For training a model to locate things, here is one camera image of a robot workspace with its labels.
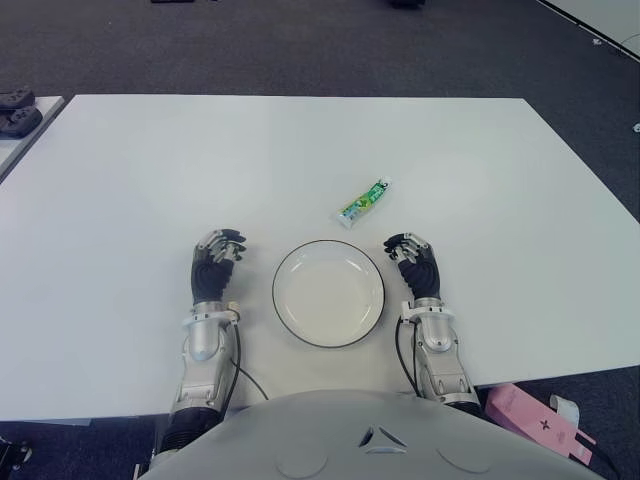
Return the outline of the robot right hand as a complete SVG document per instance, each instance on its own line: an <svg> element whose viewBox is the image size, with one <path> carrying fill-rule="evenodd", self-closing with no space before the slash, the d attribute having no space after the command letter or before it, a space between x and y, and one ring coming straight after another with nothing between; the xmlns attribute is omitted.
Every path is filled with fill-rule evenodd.
<svg viewBox="0 0 640 480"><path fill-rule="evenodd" d="M441 299L439 268L433 248L426 240L414 233L400 233L388 238L383 245L415 300Z"/></svg>

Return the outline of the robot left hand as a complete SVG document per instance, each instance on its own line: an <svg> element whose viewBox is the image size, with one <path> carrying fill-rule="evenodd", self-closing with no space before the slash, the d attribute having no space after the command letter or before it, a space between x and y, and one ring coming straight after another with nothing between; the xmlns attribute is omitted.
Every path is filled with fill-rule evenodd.
<svg viewBox="0 0 640 480"><path fill-rule="evenodd" d="M246 251L245 241L237 230L219 229L208 232L197 242L191 264L193 305L222 300L234 265Z"/></svg>

